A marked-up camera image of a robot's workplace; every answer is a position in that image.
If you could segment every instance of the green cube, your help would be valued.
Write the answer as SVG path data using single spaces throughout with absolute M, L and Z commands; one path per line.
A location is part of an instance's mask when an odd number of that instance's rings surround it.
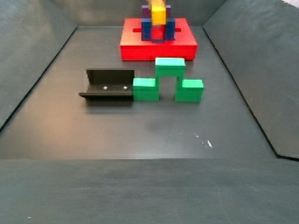
M 183 58 L 155 58 L 155 69 L 158 70 L 185 70 Z
M 202 100 L 205 85 L 202 80 L 183 80 L 182 85 L 177 85 L 177 102 L 199 102 Z
M 134 91 L 154 91 L 159 90 L 159 79 L 155 78 L 135 78 Z
M 137 102 L 158 102 L 159 101 L 159 90 L 154 91 L 135 91 L 134 99 Z
M 182 90 L 203 90 L 205 89 L 205 85 L 203 85 L 203 81 L 202 80 L 182 80 L 182 82 L 177 82 L 177 89 Z

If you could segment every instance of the toy block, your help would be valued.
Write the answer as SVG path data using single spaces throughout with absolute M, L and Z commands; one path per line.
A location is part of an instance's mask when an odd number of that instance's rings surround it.
M 158 57 L 195 59 L 198 43 L 186 18 L 175 19 L 175 41 L 166 41 L 163 44 L 142 40 L 141 20 L 126 19 L 120 40 L 122 60 L 155 60 Z
M 177 85 L 177 102 L 199 102 L 202 100 L 205 85 L 202 80 L 183 80 L 182 86 Z
M 182 83 L 177 83 L 177 89 L 182 90 L 185 89 L 186 91 L 193 91 L 193 90 L 199 90 L 202 91 L 205 89 L 205 85 L 202 80 L 182 80 Z
M 153 19 L 143 18 L 142 19 L 142 40 L 153 40 Z
M 153 28 L 153 19 L 151 18 L 142 18 L 142 28 Z
M 165 0 L 151 1 L 153 23 L 154 25 L 166 25 L 166 5 Z
M 165 42 L 165 26 L 163 25 L 153 26 L 153 42 L 154 43 Z
M 169 18 L 165 28 L 165 40 L 174 40 L 174 34 L 175 34 L 175 19 Z
M 155 77 L 185 77 L 185 70 L 155 70 Z
M 155 77 L 175 76 L 183 79 L 186 70 L 185 59 L 181 58 L 157 58 L 155 59 Z
M 137 102 L 158 102 L 161 98 L 159 91 L 135 91 L 134 100 Z
M 159 91 L 159 80 L 157 78 L 134 78 L 134 91 Z
M 155 69 L 158 70 L 185 70 L 186 63 L 183 58 L 157 58 Z
M 143 18 L 151 18 L 151 11 L 149 5 L 143 5 L 142 10 L 143 10 Z
M 173 6 L 170 4 L 166 5 L 166 19 L 173 17 Z

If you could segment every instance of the gray floor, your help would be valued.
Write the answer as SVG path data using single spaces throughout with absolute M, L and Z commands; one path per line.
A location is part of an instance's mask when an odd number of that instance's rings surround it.
M 2 223 L 295 224 L 299 166 L 227 159 L 0 163 Z
M 135 69 L 155 76 L 154 62 L 123 62 L 120 27 L 79 28 L 0 134 L 0 158 L 274 158 L 230 74 L 201 27 L 198 58 L 187 77 L 202 78 L 202 103 L 174 101 L 165 78 L 162 100 L 131 106 L 87 104 L 87 68 Z
M 120 61 L 120 32 L 76 31 L 0 134 L 0 158 L 46 158 L 0 160 L 2 223 L 295 224 L 299 165 L 275 158 L 202 28 L 189 63 L 206 81 L 199 105 L 174 102 L 173 80 L 161 102 L 79 98 L 86 67 L 154 72 L 154 63 Z

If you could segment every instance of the green block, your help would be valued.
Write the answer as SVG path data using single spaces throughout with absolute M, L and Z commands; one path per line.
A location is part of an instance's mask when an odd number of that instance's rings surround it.
M 155 70 L 155 77 L 185 77 L 185 69 L 183 70 Z
M 159 91 L 135 91 L 134 99 L 137 102 L 158 102 L 159 101 Z
M 155 58 L 155 70 L 185 70 L 183 58 Z
M 159 79 L 155 78 L 135 78 L 134 91 L 154 91 L 159 90 Z
M 182 85 L 177 85 L 175 101 L 199 102 L 202 100 L 203 89 L 202 80 L 183 80 Z
M 201 102 L 203 91 L 181 90 L 175 92 L 177 102 Z
M 178 81 L 177 83 L 177 89 L 183 90 L 186 89 L 187 91 L 194 91 L 194 90 L 203 90 L 205 85 L 202 80 L 182 80 L 182 83 Z

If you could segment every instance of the blue block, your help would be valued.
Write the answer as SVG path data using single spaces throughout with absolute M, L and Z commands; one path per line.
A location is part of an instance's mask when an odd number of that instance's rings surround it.
M 151 18 L 142 18 L 142 25 L 153 27 L 153 19 Z
M 174 40 L 174 34 L 175 34 L 175 19 L 169 18 L 167 24 L 165 27 L 165 39 L 166 40 Z
M 153 40 L 153 36 L 142 34 L 142 40 L 143 41 L 151 41 Z
M 170 18 L 173 16 L 173 6 L 170 4 L 166 5 L 166 17 Z
M 143 5 L 142 10 L 143 10 L 143 18 L 151 18 L 151 11 L 149 5 Z

